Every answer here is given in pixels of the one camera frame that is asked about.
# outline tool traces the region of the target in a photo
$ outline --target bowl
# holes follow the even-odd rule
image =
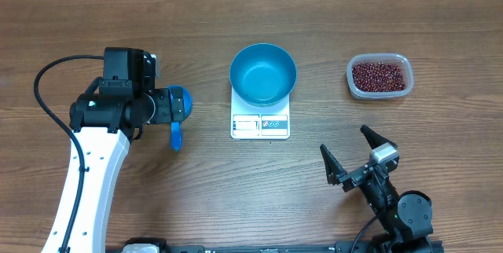
[[[258,107],[269,107],[293,91],[297,67],[281,47],[259,43],[242,49],[234,57],[229,78],[244,101]]]
[[[406,85],[404,90],[393,92],[366,92],[356,87],[353,80],[353,67],[356,64],[365,62],[381,62],[385,64],[397,64],[403,74],[403,81]],[[347,65],[346,70],[347,84],[351,96],[359,100],[380,100],[404,97],[412,90],[414,86],[414,75],[409,60],[397,53],[366,53],[357,55]]]

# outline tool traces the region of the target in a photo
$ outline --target kitchen scale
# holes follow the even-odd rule
[[[232,89],[230,136],[234,139],[288,139],[290,137],[290,95],[270,107],[245,102]]]

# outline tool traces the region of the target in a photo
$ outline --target wooden surface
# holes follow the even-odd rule
[[[326,184],[325,143],[352,170],[368,124],[400,146],[391,180],[433,200],[448,252],[503,251],[503,0],[0,0],[0,251],[39,252],[53,224],[69,140],[33,97],[45,64],[129,46],[159,56],[158,86],[194,97],[184,146],[147,126],[117,181],[108,245],[135,236],[206,246],[331,244],[372,217],[363,195]],[[229,137],[229,64],[271,42],[296,60],[292,136]],[[346,82],[360,53],[397,52],[412,93],[356,101]],[[68,122],[100,61],[62,64],[42,78],[44,101]],[[365,237],[380,233],[374,225]]]

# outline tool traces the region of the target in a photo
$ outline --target plastic container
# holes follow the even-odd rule
[[[356,87],[353,80],[353,66],[365,62],[382,62],[385,64],[397,64],[403,74],[403,82],[406,84],[406,88],[402,91],[394,92],[365,92]],[[380,100],[380,99],[391,99],[396,97],[404,97],[412,90],[414,86],[414,75],[412,73],[412,67],[410,66],[409,60],[403,55],[397,53],[366,53],[357,55],[347,65],[346,70],[347,84],[349,85],[349,90],[351,96],[359,100]]]

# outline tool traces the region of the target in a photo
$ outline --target container of red beans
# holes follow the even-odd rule
[[[397,53],[367,53],[347,65],[351,96],[361,100],[403,97],[414,86],[409,60]]]

